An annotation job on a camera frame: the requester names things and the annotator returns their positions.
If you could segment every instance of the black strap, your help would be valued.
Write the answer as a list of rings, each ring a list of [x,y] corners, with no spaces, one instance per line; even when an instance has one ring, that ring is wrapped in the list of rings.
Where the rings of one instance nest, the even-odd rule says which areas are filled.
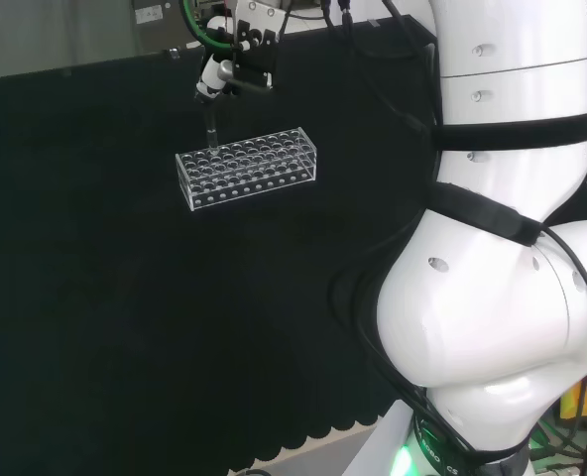
[[[430,135],[438,151],[512,151],[587,141],[587,114],[540,121],[443,125]]]
[[[520,215],[503,203],[452,183],[433,183],[427,207],[524,246],[533,245],[541,232],[541,223]]]

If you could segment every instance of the black backdrop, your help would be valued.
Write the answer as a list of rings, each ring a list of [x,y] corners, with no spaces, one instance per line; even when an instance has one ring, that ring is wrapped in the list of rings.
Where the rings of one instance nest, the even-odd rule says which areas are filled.
[[[390,27],[358,39],[401,47]],[[0,475],[224,475],[393,400],[325,288],[410,220],[430,154],[325,31],[296,34],[278,92],[227,101],[220,139],[301,126],[317,182],[189,212],[199,61],[0,79]],[[415,64],[370,68],[425,120]]]

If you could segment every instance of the green light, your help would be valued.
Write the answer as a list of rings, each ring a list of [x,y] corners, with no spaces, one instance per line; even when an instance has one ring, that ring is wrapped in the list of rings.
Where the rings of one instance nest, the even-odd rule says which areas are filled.
[[[412,463],[411,453],[406,446],[403,446],[397,452],[393,462],[393,469],[391,469],[391,476],[418,476],[416,467]]]

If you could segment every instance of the robotic arm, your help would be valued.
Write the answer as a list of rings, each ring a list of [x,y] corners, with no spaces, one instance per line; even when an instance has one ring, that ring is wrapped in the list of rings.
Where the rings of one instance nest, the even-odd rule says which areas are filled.
[[[430,0],[430,5],[439,41],[443,124],[587,114],[587,0]],[[234,46],[207,51],[197,99],[211,104],[230,87],[269,90],[286,17],[283,10],[239,0],[232,25],[227,24]],[[220,19],[208,27],[225,35]],[[215,137],[210,120],[210,138],[212,131]],[[444,151],[437,181],[542,222],[586,172],[587,141]],[[555,232],[587,269],[587,222]],[[471,445],[478,455],[473,472],[533,475],[527,452],[532,427],[587,375],[582,278],[549,236],[525,247],[432,210],[392,266],[377,306],[384,350],[403,376],[428,389],[428,405]],[[446,451],[454,436],[441,430],[436,421],[415,420],[408,446],[417,472],[467,474],[467,458]]]

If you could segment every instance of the end effector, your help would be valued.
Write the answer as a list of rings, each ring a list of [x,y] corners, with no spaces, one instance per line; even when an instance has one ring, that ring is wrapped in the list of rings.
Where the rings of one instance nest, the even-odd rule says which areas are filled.
[[[221,92],[242,89],[269,92],[273,87],[286,17],[284,10],[271,5],[239,0],[232,19],[211,19],[207,24],[207,35],[231,44],[231,48],[214,51],[205,46],[196,99],[211,102]]]

